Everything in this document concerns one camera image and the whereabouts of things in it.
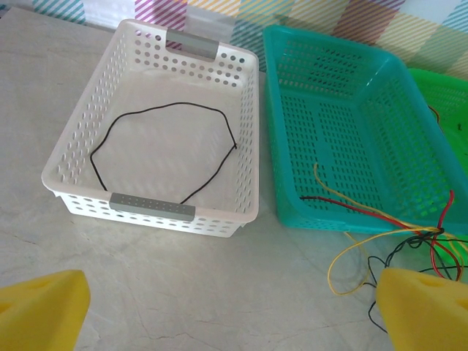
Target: basket handle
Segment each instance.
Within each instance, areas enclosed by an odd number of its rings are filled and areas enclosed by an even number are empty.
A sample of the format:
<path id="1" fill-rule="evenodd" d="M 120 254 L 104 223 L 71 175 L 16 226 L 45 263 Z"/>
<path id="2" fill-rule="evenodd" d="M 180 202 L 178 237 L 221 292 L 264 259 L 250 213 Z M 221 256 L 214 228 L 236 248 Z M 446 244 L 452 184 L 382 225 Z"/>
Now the basket handle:
<path id="1" fill-rule="evenodd" d="M 109 207 L 116 211 L 133 214 L 147 214 L 149 216 L 177 219 L 191 222 L 195 218 L 195 206 L 169 203 L 146 197 L 131 196 L 113 192 L 110 196 Z"/>
<path id="2" fill-rule="evenodd" d="M 168 29 L 166 42 L 177 42 L 183 45 L 183 51 L 194 53 L 207 59 L 214 60 L 218 53 L 219 42 L 212 39 L 199 37 L 197 35 Z"/>

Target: checkered pattern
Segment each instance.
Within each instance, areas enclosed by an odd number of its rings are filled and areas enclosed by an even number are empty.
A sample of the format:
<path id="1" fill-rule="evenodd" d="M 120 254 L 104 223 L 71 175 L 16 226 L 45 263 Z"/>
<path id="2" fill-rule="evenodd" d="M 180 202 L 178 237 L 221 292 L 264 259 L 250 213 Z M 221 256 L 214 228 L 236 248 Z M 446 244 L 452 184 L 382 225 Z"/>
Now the checkered pattern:
<path id="1" fill-rule="evenodd" d="M 468 0 L 30 1 L 39 13 L 76 23 L 92 18 L 94 24 L 104 26 L 117 26 L 133 13 L 135 18 L 183 29 L 191 20 L 187 9 L 216 12 L 216 21 L 232 24 L 230 42 L 253 50 L 261 69 L 265 68 L 262 31 L 282 24 L 375 45 L 395 53 L 410 67 L 468 79 Z M 103 18 L 102 22 L 95 23 L 96 18 Z"/>

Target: green plastic basket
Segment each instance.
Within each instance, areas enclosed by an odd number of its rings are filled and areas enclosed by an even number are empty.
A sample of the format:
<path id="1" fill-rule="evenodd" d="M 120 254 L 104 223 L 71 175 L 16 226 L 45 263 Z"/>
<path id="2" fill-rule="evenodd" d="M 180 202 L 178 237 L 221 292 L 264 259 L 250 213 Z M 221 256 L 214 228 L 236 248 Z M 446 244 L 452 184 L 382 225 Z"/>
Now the green plastic basket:
<path id="1" fill-rule="evenodd" d="M 468 180 L 402 61 L 389 52 L 310 31 L 264 31 L 277 213 L 287 226 L 379 233 L 380 219 L 339 200 L 314 179 L 406 222 L 468 233 Z"/>
<path id="2" fill-rule="evenodd" d="M 428 105 L 438 112 L 439 125 L 468 175 L 468 82 L 423 69 L 412 68 L 409 71 Z M 451 249 L 449 244 L 441 244 Z M 460 253 L 463 252 L 464 262 L 468 262 L 468 254 L 459 244 L 454 245 Z M 451 263 L 451 258 L 445 251 L 438 247 L 436 249 Z"/>

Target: marble countertop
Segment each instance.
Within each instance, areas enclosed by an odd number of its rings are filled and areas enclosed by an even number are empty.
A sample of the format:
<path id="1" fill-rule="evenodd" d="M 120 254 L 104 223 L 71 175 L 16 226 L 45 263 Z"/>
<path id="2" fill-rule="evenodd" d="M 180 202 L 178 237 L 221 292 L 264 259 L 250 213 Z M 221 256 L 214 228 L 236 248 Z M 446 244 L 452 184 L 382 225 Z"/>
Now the marble countertop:
<path id="1" fill-rule="evenodd" d="M 76 350 L 392 350 L 367 317 L 371 287 L 328 289 L 328 265 L 349 239 L 278 223 L 264 116 L 260 213 L 232 238 L 74 216 L 42 185 L 111 36 L 19 9 L 0 19 L 0 285 L 83 270 L 91 305 Z M 398 241 L 367 249 L 386 256 Z M 412 266 L 415 255 L 394 262 Z M 365 272 L 355 250 L 333 277 L 345 289 Z"/>

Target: yellow foam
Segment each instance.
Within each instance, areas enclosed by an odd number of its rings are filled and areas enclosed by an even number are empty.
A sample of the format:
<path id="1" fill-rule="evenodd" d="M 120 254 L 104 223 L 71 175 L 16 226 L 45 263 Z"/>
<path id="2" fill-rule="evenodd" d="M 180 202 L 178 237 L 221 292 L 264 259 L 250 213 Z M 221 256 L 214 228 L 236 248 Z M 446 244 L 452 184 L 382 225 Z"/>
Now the yellow foam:
<path id="1" fill-rule="evenodd" d="M 0 350 L 73 350 L 90 298 L 82 271 L 1 288 Z"/>
<path id="2" fill-rule="evenodd" d="M 386 268 L 377 305 L 397 351 L 466 350 L 468 285 Z"/>

